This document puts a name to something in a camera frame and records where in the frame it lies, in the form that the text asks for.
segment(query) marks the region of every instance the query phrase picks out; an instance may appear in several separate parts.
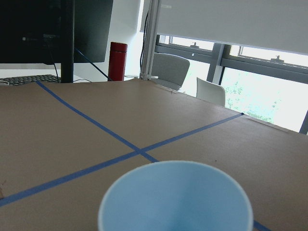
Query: blue painter's tape line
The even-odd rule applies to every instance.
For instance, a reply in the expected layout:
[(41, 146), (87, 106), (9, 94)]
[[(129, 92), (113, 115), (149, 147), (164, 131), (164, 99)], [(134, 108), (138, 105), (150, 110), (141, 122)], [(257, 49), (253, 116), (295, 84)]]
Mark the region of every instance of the blue painter's tape line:
[(240, 117), (240, 116), (242, 116), (242, 115), (244, 115), (244, 114), (241, 113), (241, 114), (238, 114), (238, 115), (234, 115), (234, 116), (228, 117), (228, 118), (226, 118), (226, 119), (220, 120), (220, 121), (218, 121), (218, 122), (216, 122), (216, 123), (209, 124), (209, 125), (203, 126), (203, 127), (201, 127), (201, 128), (197, 128), (197, 129), (192, 130), (192, 131), (188, 131), (188, 132), (186, 132), (186, 133), (183, 133), (183, 134), (181, 134), (181, 135), (172, 137), (172, 138), (167, 139), (167, 140), (165, 140), (165, 141), (161, 141), (161, 142), (158, 142), (158, 143), (156, 143), (156, 144), (150, 145), (150, 146), (148, 146), (148, 147), (142, 148), (142, 151), (144, 151), (144, 152), (150, 151), (150, 150), (152, 150), (152, 149), (155, 149), (155, 148), (161, 147), (161, 146), (163, 146), (163, 145), (166, 145), (166, 144), (172, 143), (172, 142), (174, 142), (174, 141), (177, 141), (177, 140), (179, 140), (179, 139), (182, 139), (182, 138), (184, 138), (184, 137), (191, 136), (191, 135), (193, 135), (193, 134), (195, 134), (195, 133), (197, 133), (197, 132), (204, 131), (204, 130), (206, 130), (206, 129), (212, 128), (212, 127), (217, 126), (217, 125), (219, 125), (219, 124), (223, 124), (223, 123), (225, 123), (225, 122), (228, 122), (228, 121), (230, 121), (230, 120), (233, 120), (233, 119), (235, 119), (235, 118), (238, 118), (238, 117)]
[(40, 87), (42, 87), (45, 91), (47, 91), (50, 95), (52, 95), (55, 99), (57, 99), (59, 102), (61, 102), (63, 105), (65, 105), (66, 107), (68, 107), (69, 109), (71, 109), (72, 111), (76, 112), (78, 115), (82, 116), (83, 118), (85, 118), (86, 120), (88, 120), (89, 122), (91, 122), (92, 124), (94, 124), (95, 126), (99, 127), (100, 129), (102, 129), (103, 131), (107, 132), (109, 135), (113, 136), (114, 138), (116, 138), (117, 140), (119, 140), (120, 142), (124, 143), (126, 146), (130, 147), (131, 149), (135, 150), (136, 152), (139, 152), (139, 154), (141, 154), (142, 156), (144, 156), (145, 158), (147, 158), (149, 161), (151, 162), (157, 162), (157, 160), (154, 157), (149, 156), (147, 153), (145, 153), (145, 151), (141, 150), (140, 148), (138, 148), (137, 146), (135, 146), (134, 144), (130, 143), (129, 141), (125, 140), (123, 137), (119, 136), (118, 134), (116, 134), (115, 132), (111, 131), (110, 129), (108, 129), (107, 127), (105, 127), (104, 125), (100, 124), (99, 122), (97, 122), (96, 120), (92, 119), (91, 117), (89, 117), (88, 115), (84, 114), (83, 112), (79, 111), (78, 109), (74, 108), (73, 106), (71, 106), (70, 104), (68, 104), (66, 101), (64, 101), (63, 99), (61, 99), (58, 95), (56, 95), (53, 91), (51, 91), (49, 88), (47, 88), (44, 84), (42, 84), (41, 82), (36, 82)]
[(119, 156), (117, 158), (108, 160), (106, 162), (102, 162), (100, 164), (97, 164), (97, 165), (91, 166), (89, 168), (83, 169), (81, 171), (74, 172), (74, 173), (66, 175), (64, 177), (60, 177), (58, 179), (49, 181), (47, 183), (44, 183), (44, 184), (35, 186), (33, 188), (21, 191), (19, 193), (10, 195), (10, 196), (5, 197), (5, 198), (0, 200), (0, 207), (8, 205), (8, 204), (13, 203), (13, 202), (18, 201), (18, 200), (21, 200), (21, 199), (23, 199), (25, 197), (32, 196), (32, 195), (37, 194), (39, 192), (42, 192), (44, 190), (53, 188), (53, 187), (55, 187), (57, 185), (66, 183), (68, 181), (77, 179), (77, 178), (82, 177), (82, 176), (85, 176), (85, 175), (87, 175), (89, 173), (95, 172), (97, 170), (100, 170), (102, 168), (108, 167), (110, 165), (114, 165), (116, 163), (119, 163), (121, 161), (127, 160), (127, 159), (132, 158), (132, 157), (137, 156), (137, 155), (138, 155), (137, 152), (131, 152), (131, 153)]
[(261, 225), (256, 220), (254, 220), (254, 228), (256, 228), (259, 231), (271, 231), (270, 229), (266, 228), (264, 225)]

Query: chair backrest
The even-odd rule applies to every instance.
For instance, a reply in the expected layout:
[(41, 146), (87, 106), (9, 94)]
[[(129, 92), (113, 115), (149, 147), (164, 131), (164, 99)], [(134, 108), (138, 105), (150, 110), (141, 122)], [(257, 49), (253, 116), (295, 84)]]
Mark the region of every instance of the chair backrest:
[(202, 99), (211, 103), (225, 106), (226, 93), (221, 85), (214, 84), (197, 78), (197, 95), (198, 99)]
[(158, 79), (152, 79), (157, 84), (178, 90), (183, 85), (187, 75), (190, 62), (182, 57), (154, 53), (152, 76), (158, 76)]

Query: table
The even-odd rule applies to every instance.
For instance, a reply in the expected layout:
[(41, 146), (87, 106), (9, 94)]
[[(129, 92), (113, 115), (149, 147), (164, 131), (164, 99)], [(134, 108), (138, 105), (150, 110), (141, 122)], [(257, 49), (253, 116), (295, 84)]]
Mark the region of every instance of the table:
[(154, 161), (217, 167), (254, 230), (308, 230), (308, 137), (133, 79), (0, 87), (1, 230), (97, 230), (110, 185)]

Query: light blue paper cup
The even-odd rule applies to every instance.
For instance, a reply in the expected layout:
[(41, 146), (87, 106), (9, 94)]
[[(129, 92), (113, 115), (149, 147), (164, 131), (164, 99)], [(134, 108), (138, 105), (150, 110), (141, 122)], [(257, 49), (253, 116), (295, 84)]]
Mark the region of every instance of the light blue paper cup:
[(191, 161), (164, 161), (120, 177), (103, 197), (99, 231), (252, 231), (247, 195), (229, 175)]

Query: window blind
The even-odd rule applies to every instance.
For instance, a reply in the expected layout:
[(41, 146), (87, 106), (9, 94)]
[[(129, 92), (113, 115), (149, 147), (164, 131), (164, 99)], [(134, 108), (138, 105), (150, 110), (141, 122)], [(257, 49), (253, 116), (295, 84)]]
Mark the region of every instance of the window blind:
[(307, 11), (307, 0), (161, 0), (158, 34), (308, 54)]

